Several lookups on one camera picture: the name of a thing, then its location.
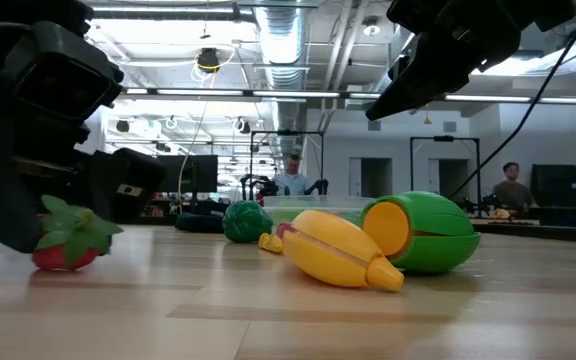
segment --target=man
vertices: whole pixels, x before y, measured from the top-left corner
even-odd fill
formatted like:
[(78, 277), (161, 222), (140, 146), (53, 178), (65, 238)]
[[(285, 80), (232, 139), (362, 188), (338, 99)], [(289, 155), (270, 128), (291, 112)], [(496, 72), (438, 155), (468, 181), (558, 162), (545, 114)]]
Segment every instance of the man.
[(536, 207), (537, 204), (530, 190), (517, 181), (519, 178), (519, 164), (509, 162), (504, 165), (503, 170), (506, 181), (495, 185), (493, 188), (499, 202), (511, 211), (525, 211), (529, 207)]
[(275, 177), (275, 185), (279, 188), (279, 196), (310, 195), (310, 182), (299, 173), (299, 155), (290, 155), (286, 159), (286, 170)]

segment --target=table surface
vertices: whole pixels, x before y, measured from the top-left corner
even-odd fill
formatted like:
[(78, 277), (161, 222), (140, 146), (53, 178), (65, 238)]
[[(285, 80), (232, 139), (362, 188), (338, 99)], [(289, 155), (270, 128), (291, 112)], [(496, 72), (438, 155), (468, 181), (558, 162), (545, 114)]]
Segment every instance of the table surface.
[(133, 226), (112, 250), (44, 273), (0, 246), (0, 360), (576, 359), (576, 243), (484, 235), (398, 294), (222, 236)]

